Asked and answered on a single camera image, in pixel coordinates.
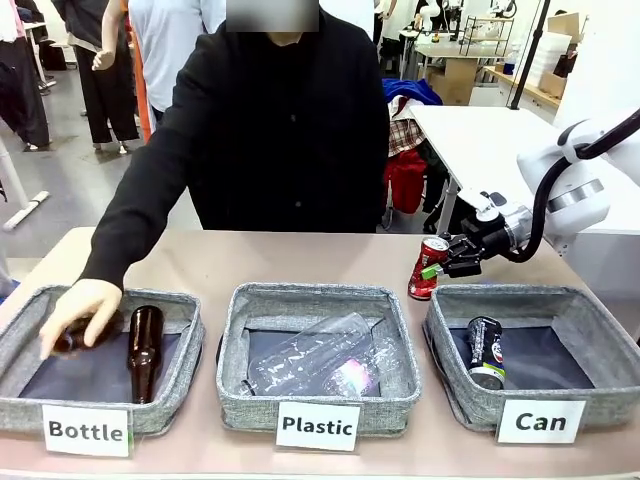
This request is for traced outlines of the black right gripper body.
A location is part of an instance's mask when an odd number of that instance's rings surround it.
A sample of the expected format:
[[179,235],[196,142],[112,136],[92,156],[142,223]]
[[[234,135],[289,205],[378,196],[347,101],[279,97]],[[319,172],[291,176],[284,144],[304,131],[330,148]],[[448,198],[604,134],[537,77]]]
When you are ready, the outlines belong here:
[[467,244],[463,253],[465,259],[488,260],[510,252],[510,234],[501,213],[489,221],[470,215],[461,221],[461,229]]

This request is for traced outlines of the person's right hand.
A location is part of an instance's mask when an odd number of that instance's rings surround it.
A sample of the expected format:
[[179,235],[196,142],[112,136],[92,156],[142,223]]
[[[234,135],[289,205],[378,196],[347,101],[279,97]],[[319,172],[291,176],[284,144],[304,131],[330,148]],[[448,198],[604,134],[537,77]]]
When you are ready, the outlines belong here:
[[89,316],[84,343],[93,347],[122,299],[122,291],[103,280],[81,279],[71,286],[57,301],[53,312],[41,327],[40,358],[45,360],[63,331],[75,320]]

